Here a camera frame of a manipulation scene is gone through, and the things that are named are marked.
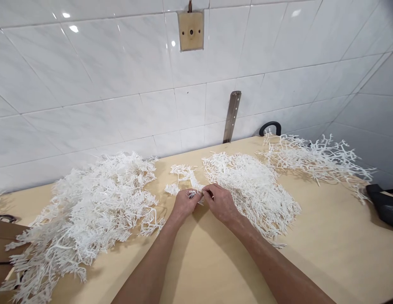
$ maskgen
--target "wooden electrical box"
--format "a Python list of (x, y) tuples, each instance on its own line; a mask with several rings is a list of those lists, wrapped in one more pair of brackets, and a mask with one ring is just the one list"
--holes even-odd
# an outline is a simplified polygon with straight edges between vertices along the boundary
[(181, 51), (203, 49), (203, 12), (180, 13), (178, 21)]

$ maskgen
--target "black bag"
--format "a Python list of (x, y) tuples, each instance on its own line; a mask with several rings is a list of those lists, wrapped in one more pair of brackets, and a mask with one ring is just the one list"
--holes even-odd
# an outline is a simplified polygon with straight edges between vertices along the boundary
[(366, 186), (366, 191), (374, 203), (379, 218), (393, 227), (393, 197), (381, 193), (383, 191), (393, 193), (393, 189), (383, 190), (379, 185), (374, 184)]

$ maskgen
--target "light wood tabletop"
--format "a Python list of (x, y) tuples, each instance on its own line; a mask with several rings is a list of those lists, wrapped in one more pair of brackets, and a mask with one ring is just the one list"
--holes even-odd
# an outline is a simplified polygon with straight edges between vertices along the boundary
[[(158, 211), (168, 216), (175, 198), (164, 193), (176, 182), (172, 165), (199, 166), (213, 152), (263, 151), (263, 139), (251, 137), (228, 144), (163, 158), (156, 163), (157, 179), (146, 189), (160, 200)], [(302, 207), (301, 214), (277, 241), (280, 252), (308, 275), (336, 303), (380, 304), (393, 298), (393, 228), (381, 222), (373, 207), (361, 205), (344, 185), (321, 182), (296, 172), (283, 174), (279, 183)], [(27, 225), (49, 204), (51, 185), (14, 192), (2, 211)], [(151, 246), (152, 237), (131, 237), (100, 254), (87, 267), (88, 281), (62, 278), (51, 303), (109, 304)], [(276, 303), (248, 252), (207, 206), (198, 206), (175, 240), (165, 277), (161, 303)]]

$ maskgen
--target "person's right hand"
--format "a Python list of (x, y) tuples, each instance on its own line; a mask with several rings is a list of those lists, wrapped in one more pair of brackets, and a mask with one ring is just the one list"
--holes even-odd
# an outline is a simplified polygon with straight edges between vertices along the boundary
[(240, 213), (234, 204), (230, 191), (218, 184), (211, 184), (202, 189), (205, 201), (213, 215), (223, 224), (228, 225), (238, 219)]

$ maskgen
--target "metal strip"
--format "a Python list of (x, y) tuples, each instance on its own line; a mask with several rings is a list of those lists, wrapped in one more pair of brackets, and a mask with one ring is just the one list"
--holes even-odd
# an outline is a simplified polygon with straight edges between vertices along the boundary
[(231, 142), (233, 136), (234, 124), (236, 123), (237, 111), (239, 109), (241, 99), (241, 91), (233, 91), (230, 94), (229, 110), (227, 111), (225, 134), (223, 135), (223, 143)]

